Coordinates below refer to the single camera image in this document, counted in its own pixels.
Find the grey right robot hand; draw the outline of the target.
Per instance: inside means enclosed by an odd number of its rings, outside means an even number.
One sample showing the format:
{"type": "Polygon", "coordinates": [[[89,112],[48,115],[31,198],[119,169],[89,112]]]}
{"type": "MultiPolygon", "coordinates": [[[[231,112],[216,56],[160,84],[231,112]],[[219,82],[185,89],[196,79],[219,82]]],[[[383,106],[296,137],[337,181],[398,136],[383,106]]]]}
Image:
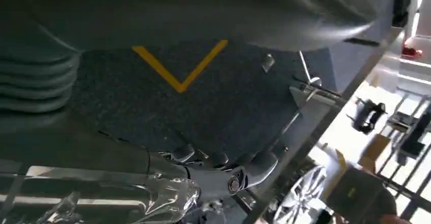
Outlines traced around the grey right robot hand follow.
{"type": "Polygon", "coordinates": [[[182,223],[263,182],[270,151],[229,164],[154,152],[68,115],[1,114],[1,223],[182,223]]]}

